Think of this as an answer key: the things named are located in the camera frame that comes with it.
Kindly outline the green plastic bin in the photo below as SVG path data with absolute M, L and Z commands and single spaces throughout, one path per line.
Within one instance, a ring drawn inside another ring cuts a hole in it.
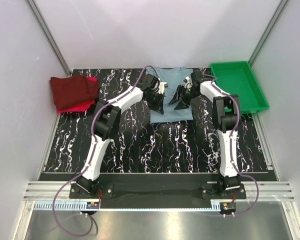
M 269 109 L 269 103 L 247 61 L 215 62 L 210 72 L 216 84 L 229 94 L 237 94 L 242 114 L 255 114 Z

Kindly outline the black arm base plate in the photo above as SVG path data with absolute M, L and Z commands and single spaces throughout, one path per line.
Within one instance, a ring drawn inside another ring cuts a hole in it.
M 182 196 L 204 200 L 226 199 L 245 200 L 247 194 L 243 185 L 237 189 L 221 191 L 216 183 L 198 182 L 101 182 L 86 192 L 77 184 L 71 184 L 71 199 L 114 199 L 119 197 L 138 196 Z

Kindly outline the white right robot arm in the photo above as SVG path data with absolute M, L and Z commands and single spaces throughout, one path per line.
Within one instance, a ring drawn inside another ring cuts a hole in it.
M 212 124 L 220 141 L 219 177 L 211 194 L 229 198 L 240 188 L 241 179 L 237 164 L 237 135 L 240 122 L 240 99 L 216 84 L 217 77 L 194 71 L 177 86 L 169 105 L 177 104 L 176 111 L 186 109 L 191 100 L 205 96 L 212 102 Z

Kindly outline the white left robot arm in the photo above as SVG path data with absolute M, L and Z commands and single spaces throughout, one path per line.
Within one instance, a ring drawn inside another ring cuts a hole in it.
M 122 113 L 136 103 L 146 101 L 151 110 L 163 114 L 165 88 L 168 86 L 167 82 L 147 74 L 117 97 L 97 101 L 86 163 L 75 178 L 76 185 L 85 197 L 93 198 L 98 193 L 101 164 L 109 143 L 119 132 Z

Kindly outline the aluminium front rail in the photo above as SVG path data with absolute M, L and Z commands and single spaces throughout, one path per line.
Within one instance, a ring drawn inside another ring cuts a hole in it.
M 260 181 L 257 184 L 244 181 L 241 186 L 221 192 L 217 189 L 216 182 L 132 182 L 132 181 L 104 181 L 98 183 L 88 193 L 75 183 L 64 186 L 61 181 L 31 181 L 25 191 L 25 200 L 52 200 L 58 199 L 88 199 L 96 198 L 98 191 L 103 199 L 124 197 L 195 197 L 204 200 L 247 200 L 254 201 L 280 201 L 291 202 L 294 200 L 290 185 L 282 181 Z

